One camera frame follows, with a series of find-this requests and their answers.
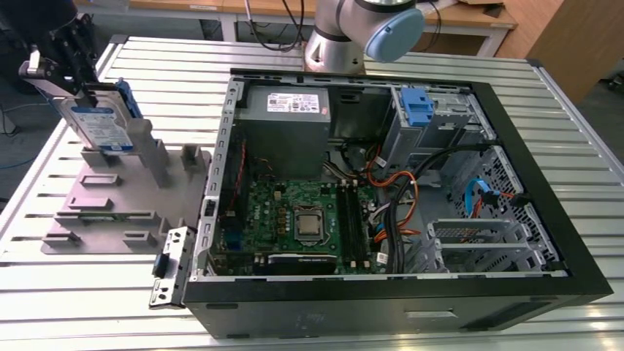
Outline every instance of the power supply label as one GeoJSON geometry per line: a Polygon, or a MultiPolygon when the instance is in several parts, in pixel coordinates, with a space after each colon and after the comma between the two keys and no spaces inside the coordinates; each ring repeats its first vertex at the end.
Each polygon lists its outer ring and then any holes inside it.
{"type": "Polygon", "coordinates": [[[132,150],[132,142],[124,127],[117,124],[112,108],[72,107],[71,112],[91,144],[109,154],[132,150]]]}
{"type": "Polygon", "coordinates": [[[319,96],[316,94],[269,94],[267,111],[289,113],[320,113],[319,96]]]}

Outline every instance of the cpu socket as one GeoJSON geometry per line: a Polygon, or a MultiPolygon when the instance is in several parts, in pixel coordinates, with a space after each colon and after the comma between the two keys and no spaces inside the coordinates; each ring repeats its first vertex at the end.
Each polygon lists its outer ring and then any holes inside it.
{"type": "Polygon", "coordinates": [[[315,244],[323,240],[325,225],[323,220],[323,207],[297,206],[295,210],[295,240],[315,244]]]}

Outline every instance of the blue clip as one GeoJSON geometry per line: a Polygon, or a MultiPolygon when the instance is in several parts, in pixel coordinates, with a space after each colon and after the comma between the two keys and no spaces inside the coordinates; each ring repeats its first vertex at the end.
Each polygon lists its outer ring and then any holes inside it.
{"type": "Polygon", "coordinates": [[[433,118],[435,102],[423,89],[401,88],[401,101],[412,127],[424,127],[433,118]]]}
{"type": "Polygon", "coordinates": [[[500,195],[500,191],[499,190],[492,191],[488,183],[485,183],[483,179],[480,178],[471,179],[467,185],[467,190],[464,192],[464,206],[467,208],[468,218],[472,216],[472,188],[475,184],[479,184],[484,192],[492,192],[495,196],[500,195]]]}
{"type": "Polygon", "coordinates": [[[125,107],[129,110],[132,118],[143,118],[143,113],[139,109],[139,104],[136,103],[135,96],[132,95],[132,89],[129,88],[128,82],[119,78],[115,86],[119,88],[121,94],[124,95],[125,107]]]}

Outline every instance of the green circuit board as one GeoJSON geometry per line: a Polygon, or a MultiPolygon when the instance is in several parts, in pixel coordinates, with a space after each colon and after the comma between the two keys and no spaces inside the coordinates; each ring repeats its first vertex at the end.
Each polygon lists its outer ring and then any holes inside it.
{"type": "MultiPolygon", "coordinates": [[[[245,228],[241,233],[241,246],[237,247],[239,255],[249,252],[273,253],[316,253],[337,256],[337,273],[375,273],[376,267],[369,260],[371,268],[352,268],[341,261],[341,238],[339,225],[339,211],[336,208],[336,183],[319,181],[257,181],[249,188],[248,211],[245,228]],[[301,241],[296,238],[297,211],[320,211],[323,214],[323,239],[315,242],[301,241]]],[[[375,200],[375,188],[361,186],[357,188],[357,199],[363,205],[363,230],[364,207],[375,200]]],[[[235,272],[248,273],[245,261],[240,259],[236,264],[229,264],[235,272]]]]}

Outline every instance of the ram slot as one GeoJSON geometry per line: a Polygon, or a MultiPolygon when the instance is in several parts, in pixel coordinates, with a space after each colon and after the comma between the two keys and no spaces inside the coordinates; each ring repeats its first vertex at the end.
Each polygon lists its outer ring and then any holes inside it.
{"type": "Polygon", "coordinates": [[[355,266],[353,242],[351,240],[351,211],[348,201],[348,188],[339,186],[336,189],[336,205],[339,210],[340,246],[343,249],[344,265],[355,266]]]}
{"type": "Polygon", "coordinates": [[[349,202],[349,222],[351,222],[351,243],[353,245],[353,258],[365,265],[367,250],[364,242],[364,230],[361,227],[361,206],[357,198],[357,187],[351,187],[347,190],[347,198],[349,202]]]}

